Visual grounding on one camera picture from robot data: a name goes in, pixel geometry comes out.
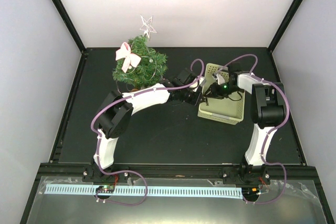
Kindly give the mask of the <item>silver glitter word ornament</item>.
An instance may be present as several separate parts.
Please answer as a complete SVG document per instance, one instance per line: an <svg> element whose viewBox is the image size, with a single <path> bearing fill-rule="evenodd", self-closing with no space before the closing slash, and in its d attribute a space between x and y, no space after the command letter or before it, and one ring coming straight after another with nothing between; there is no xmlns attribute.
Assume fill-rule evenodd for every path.
<svg viewBox="0 0 336 224"><path fill-rule="evenodd" d="M206 106L209 106L208 98L207 97L202 97L201 98L201 103L205 103Z"/></svg>

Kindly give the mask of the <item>small green christmas tree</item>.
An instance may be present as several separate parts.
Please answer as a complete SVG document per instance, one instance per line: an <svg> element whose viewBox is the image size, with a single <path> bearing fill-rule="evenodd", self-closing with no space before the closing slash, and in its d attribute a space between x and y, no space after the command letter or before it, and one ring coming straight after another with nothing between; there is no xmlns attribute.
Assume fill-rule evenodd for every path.
<svg viewBox="0 0 336 224"><path fill-rule="evenodd" d="M130 38L127 43L131 52L141 57L141 61L136 68L130 67L126 73L121 69L123 59L116 61L113 79L132 85L136 89L150 87L162 80L167 71L167 56L148 47L148 38L145 36Z"/></svg>

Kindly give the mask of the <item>pink felt bow ornament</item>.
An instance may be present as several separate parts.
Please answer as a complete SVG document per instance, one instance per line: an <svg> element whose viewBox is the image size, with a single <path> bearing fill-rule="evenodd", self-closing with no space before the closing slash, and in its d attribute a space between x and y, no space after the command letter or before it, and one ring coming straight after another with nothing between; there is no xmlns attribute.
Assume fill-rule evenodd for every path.
<svg viewBox="0 0 336 224"><path fill-rule="evenodd" d="M122 43L121 47L116 51L115 56L116 61L123 59L121 69L124 73L126 73L130 67L136 68L141 61L140 56L131 52L131 47L127 42Z"/></svg>

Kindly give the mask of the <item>yellow-green plastic basket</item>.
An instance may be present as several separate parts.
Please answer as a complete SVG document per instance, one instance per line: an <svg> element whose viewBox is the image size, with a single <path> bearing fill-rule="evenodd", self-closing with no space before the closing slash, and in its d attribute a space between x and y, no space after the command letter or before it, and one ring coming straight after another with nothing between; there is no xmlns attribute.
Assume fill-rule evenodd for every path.
<svg viewBox="0 0 336 224"><path fill-rule="evenodd" d="M205 84L202 88L202 94L208 93L208 88L215 83L213 74L218 71L220 65L208 63L205 69ZM245 93L233 92L224 99L208 98L209 106L200 103L197 116L226 124L236 125L244 119Z"/></svg>

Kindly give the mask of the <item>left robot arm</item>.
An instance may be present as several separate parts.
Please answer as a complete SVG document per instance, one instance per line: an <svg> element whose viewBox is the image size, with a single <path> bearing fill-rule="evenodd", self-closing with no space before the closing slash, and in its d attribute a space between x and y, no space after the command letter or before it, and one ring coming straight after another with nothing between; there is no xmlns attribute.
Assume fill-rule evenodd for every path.
<svg viewBox="0 0 336 224"><path fill-rule="evenodd" d="M97 147L93 160L94 175L102 182L113 174L114 152L119 137L127 130L131 116L154 105L181 101L196 105L206 80L190 69L177 77L163 79L149 88L129 93L110 92L91 122L97 134Z"/></svg>

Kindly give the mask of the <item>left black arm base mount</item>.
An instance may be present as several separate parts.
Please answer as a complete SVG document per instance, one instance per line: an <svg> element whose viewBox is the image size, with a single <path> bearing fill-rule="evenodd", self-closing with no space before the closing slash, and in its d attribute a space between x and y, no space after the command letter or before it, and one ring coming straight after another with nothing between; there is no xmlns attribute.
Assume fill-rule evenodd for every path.
<svg viewBox="0 0 336 224"><path fill-rule="evenodd" d="M96 185L97 187L93 193L94 196L106 200L109 199L116 190L117 183L126 181L129 175L129 172L106 175L100 171L97 164L91 164L85 167L82 181Z"/></svg>

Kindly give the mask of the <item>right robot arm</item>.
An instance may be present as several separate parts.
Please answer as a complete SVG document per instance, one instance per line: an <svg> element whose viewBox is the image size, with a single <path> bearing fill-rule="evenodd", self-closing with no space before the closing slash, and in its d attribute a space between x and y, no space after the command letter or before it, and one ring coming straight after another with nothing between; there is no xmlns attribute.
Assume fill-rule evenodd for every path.
<svg viewBox="0 0 336 224"><path fill-rule="evenodd" d="M237 63L228 65L227 81L220 74L222 68L212 74L214 83L205 95L216 99L228 98L234 92L251 95L250 115L254 128L250 145L239 164L238 178L244 184L252 184L264 174L271 139L288 121L289 105L282 83L272 83L252 72L239 71L238 66Z"/></svg>

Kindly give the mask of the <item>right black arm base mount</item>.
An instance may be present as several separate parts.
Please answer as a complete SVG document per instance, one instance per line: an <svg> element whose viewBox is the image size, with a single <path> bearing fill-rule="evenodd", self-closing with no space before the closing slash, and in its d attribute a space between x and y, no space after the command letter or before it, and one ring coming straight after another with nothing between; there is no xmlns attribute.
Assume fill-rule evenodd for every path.
<svg viewBox="0 0 336 224"><path fill-rule="evenodd" d="M224 167L218 175L226 184L257 186L270 184L270 179L265 177L265 170L242 171L240 168Z"/></svg>

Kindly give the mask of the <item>silver star ornament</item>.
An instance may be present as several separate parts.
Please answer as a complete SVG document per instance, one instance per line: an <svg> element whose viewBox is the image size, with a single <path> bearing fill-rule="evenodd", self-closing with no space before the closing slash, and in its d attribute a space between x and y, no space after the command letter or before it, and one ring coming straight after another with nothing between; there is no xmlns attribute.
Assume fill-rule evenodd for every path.
<svg viewBox="0 0 336 224"><path fill-rule="evenodd" d="M140 27L140 30L143 31L143 36L147 37L148 40L151 39L152 34L157 34L158 32L153 27L153 16L146 19L144 16L140 15L142 26Z"/></svg>

